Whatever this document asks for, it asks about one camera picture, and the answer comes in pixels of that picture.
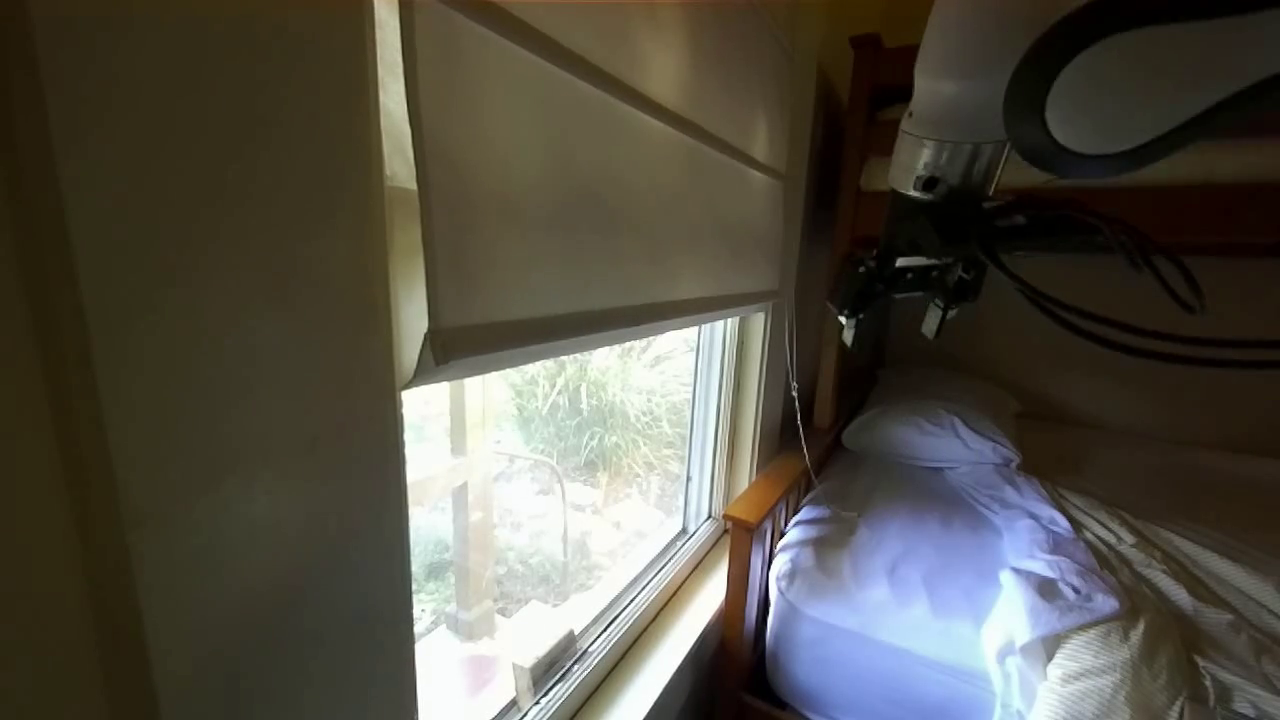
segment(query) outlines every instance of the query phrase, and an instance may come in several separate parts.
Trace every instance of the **bedding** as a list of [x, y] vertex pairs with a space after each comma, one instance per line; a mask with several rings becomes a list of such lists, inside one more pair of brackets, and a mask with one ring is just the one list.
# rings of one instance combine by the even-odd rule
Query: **bedding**
[[772, 687], [805, 715], [1280, 715], [1280, 460], [1016, 413], [872, 392], [775, 548]]

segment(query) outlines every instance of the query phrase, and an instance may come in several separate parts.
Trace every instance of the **wooden headboard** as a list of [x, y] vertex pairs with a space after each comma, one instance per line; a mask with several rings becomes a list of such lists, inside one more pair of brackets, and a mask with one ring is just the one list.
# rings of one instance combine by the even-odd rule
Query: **wooden headboard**
[[[918, 49], [883, 49], [875, 34], [854, 34], [854, 83], [846, 109], [840, 206], [832, 235], [832, 271], [846, 254], [882, 243], [887, 222], [887, 188], [868, 177], [897, 140], [897, 110], [911, 95]], [[1280, 250], [1280, 179], [1248, 182], [1037, 182], [1020, 195], [1084, 203], [1166, 238], [1194, 254], [1275, 254]], [[836, 325], [821, 331], [811, 460], [836, 446], [840, 422], [859, 406], [883, 334], [868, 334], [872, 350], [846, 350]], [[783, 450], [724, 513], [727, 523], [727, 597], [722, 611], [718, 651], [718, 715], [787, 715], [768, 691], [759, 648], [768, 616], [768, 564], [779, 532], [808, 491], [802, 450]]]

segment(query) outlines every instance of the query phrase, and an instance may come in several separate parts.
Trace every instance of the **window pane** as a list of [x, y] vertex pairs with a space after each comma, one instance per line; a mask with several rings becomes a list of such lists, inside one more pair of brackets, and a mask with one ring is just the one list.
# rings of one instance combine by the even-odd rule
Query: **window pane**
[[421, 715], [528, 704], [704, 514], [718, 334], [405, 392]]

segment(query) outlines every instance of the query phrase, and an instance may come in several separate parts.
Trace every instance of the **beige window shade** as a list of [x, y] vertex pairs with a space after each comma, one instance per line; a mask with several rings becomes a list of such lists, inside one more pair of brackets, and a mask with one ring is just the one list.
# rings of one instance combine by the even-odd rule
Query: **beige window shade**
[[645, 83], [599, 79], [599, 62], [495, 5], [479, 16], [439, 0], [405, 8], [416, 163], [411, 177], [390, 163], [390, 232], [405, 258], [421, 238], [429, 286], [426, 311], [397, 311], [400, 334], [426, 325], [411, 380], [677, 327], [779, 292], [783, 179], [759, 147], [709, 140], [718, 133], [671, 120]]

